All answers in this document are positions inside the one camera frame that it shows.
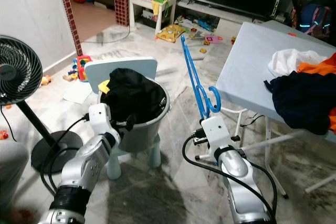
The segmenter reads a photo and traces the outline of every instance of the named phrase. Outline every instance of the fan base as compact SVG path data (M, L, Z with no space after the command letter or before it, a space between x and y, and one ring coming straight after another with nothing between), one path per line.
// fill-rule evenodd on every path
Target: fan base
M62 134L65 131L57 131L53 132L50 135L53 137L53 139L57 140L59 139ZM82 139L79 135L77 135L75 132L69 131L61 141L59 141L58 146L60 149L65 149L69 147L75 147L75 148L81 148L83 146ZM45 160L47 154L49 153L50 146L46 143L44 138L42 138L33 148L32 151L32 159L31 159L31 166L37 170L38 172L41 172L41 166L42 162ZM59 173L62 171L63 166L72 159L77 151L74 150L68 150L61 153L55 160L54 165L52 166L51 173ZM49 155L49 160L46 161L43 173L48 174L50 169L50 163L53 160L56 153L54 151L51 151Z

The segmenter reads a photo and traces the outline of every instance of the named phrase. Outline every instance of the paper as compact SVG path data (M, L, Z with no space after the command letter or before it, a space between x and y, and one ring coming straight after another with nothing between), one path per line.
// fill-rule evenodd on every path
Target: paper
M63 99L69 102L83 104L85 99L92 92L91 86L88 82L72 81L71 86L64 94Z

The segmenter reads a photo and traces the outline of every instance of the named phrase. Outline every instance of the fan stand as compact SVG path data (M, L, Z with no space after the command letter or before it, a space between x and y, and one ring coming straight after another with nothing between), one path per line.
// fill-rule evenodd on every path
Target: fan stand
M83 146L82 139L75 132L69 131L62 140L55 144L55 142L62 136L65 131L57 131L53 133L49 133L46 127L42 124L40 119L36 116L36 114L31 110L28 104L25 101L18 102L16 104L20 110L26 115L26 117L30 120L33 126L37 129L37 131L42 135L42 139L35 145L31 155L31 166L44 174L48 174L50 170L50 163L53 160L53 157L60 150L65 148L74 147L81 148ZM44 164L44 169L41 171L42 163L44 162L47 154L50 152L49 158L46 160ZM59 155L54 165L51 168L51 173L59 173L62 171L63 166L72 159L76 154L74 150L64 151L61 155Z

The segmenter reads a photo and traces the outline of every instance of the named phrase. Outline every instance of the orange clothing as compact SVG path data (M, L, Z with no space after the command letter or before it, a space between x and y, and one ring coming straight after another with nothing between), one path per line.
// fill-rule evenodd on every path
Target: orange clothing
M327 60L324 60L320 64L311 65L308 63L300 63L298 73L319 73L325 76L328 73L336 74L336 52ZM329 112L330 129L336 134L336 108L333 108Z

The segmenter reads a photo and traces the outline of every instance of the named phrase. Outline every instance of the white table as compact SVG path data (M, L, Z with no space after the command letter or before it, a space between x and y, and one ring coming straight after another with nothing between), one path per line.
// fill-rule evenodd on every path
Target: white table
M134 21L134 6L133 5L139 5L145 8L148 8L150 10L153 9L152 1L151 0L130 0L129 2L129 8L130 8L130 29L135 29L135 21ZM175 6L176 6L176 0L168 0L168 7L172 7L172 10L170 12L170 24L174 23L174 15L175 15ZM159 14L158 19L156 21L156 28L155 33L159 33L161 31L161 21L162 21L162 12L166 9L166 4L160 4L159 6Z
M271 138L271 134L274 132L271 129L271 120L284 121L275 111L272 94L265 88L263 83L264 80L270 81L274 78L267 65L273 53L278 50L288 48L296 48L299 51L313 50L324 56L331 56L336 51L336 48L323 42L312 41L311 39L306 40L305 36L308 35L301 33L294 37L288 35L288 32L301 33L290 27L278 27L278 24L273 25L270 29L261 25L243 23L216 84L222 99L265 116L265 141L256 145L245 146L242 149L246 151L255 147L266 147L266 168L272 174L278 189L284 197L287 194L269 166L270 144L293 139L307 131L298 130L291 134ZM321 137L336 143L336 135L332 132L328 132L328 134Z

